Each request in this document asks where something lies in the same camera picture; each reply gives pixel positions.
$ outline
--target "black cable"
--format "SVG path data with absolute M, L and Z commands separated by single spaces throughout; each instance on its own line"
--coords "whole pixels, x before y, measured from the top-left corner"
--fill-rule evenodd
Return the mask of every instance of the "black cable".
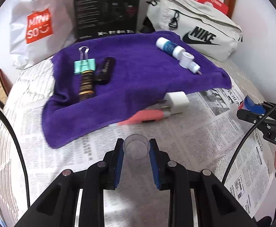
M 225 174 L 224 174 L 223 179 L 222 179 L 222 184 L 225 184 L 227 176 L 228 176 L 228 174 L 230 172 L 230 169 L 231 169 L 231 167 L 234 163 L 234 160 L 236 159 L 236 157 L 237 157 L 239 151 L 241 150 L 244 142 L 251 135 L 251 133 L 256 129 L 256 127 L 258 127 L 258 125 L 260 123 L 262 123 L 275 109 L 276 109 L 276 104 L 267 113 L 265 113 L 265 115 L 255 125 L 253 125 L 250 128 L 250 130 L 244 135 L 243 139 L 241 140 L 240 144 L 238 145 L 236 151 L 234 152 L 234 154 L 233 154 L 233 156 L 232 156 L 232 158 L 231 158 L 231 160 L 230 160 L 230 162 L 227 166 L 227 169 L 226 169 Z
M 26 185 L 26 193 L 27 193 L 27 205 L 28 205 L 28 208 L 29 208 L 30 207 L 29 180 L 28 180 L 28 173 L 27 173 L 24 157 L 22 156 L 22 151 L 20 149 L 20 145 L 19 145 L 19 142 L 18 142 L 17 137 L 15 135 L 15 132 L 14 132 L 10 122 L 8 121 L 6 116 L 1 112 L 1 110 L 0 110 L 0 120 L 4 123 L 7 130 L 10 132 L 10 135 L 11 135 L 13 141 L 14 141 L 16 150 L 18 152 L 20 162 L 22 164 L 22 169 L 24 171 L 24 176 L 25 176 L 25 185 Z

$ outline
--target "nike swoosh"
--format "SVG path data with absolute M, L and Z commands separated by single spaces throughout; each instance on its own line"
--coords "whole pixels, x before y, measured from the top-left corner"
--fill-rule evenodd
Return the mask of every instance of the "nike swoosh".
M 185 34 L 182 39 L 183 42 L 187 44 L 208 44 L 208 45 L 219 45 L 219 44 L 213 44 L 212 42 L 204 42 L 204 41 L 197 41 L 189 38 L 189 33 Z

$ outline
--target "screw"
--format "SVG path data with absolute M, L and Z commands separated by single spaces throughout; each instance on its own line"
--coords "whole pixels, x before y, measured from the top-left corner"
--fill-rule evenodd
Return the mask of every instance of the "screw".
M 62 172 L 62 175 L 64 176 L 69 176 L 71 174 L 71 170 L 70 169 L 66 169 Z
M 170 166 L 170 167 L 175 167 L 176 165 L 177 165 L 177 162 L 174 162 L 174 161 L 169 161 L 168 163 L 168 166 Z
M 211 171 L 208 170 L 208 169 L 203 170 L 202 173 L 203 173 L 205 176 L 210 176 L 210 175 L 211 175 Z
M 107 165 L 107 163 L 105 163 L 105 161 L 99 161 L 98 163 L 97 163 L 97 166 L 98 167 L 105 167 Z

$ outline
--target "nike logo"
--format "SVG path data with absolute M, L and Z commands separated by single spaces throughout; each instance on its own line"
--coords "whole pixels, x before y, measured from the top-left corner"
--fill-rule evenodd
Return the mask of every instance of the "nike logo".
M 195 27 L 191 32 L 185 34 L 182 38 L 183 42 L 187 44 L 209 44 L 209 45 L 219 45 L 213 44 L 212 40 L 216 37 L 215 34 L 210 33 L 200 27 Z

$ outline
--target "black box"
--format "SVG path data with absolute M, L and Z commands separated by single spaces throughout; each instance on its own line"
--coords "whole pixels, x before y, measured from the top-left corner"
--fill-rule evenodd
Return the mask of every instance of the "black box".
M 77 39 L 136 32 L 139 0 L 74 0 Z

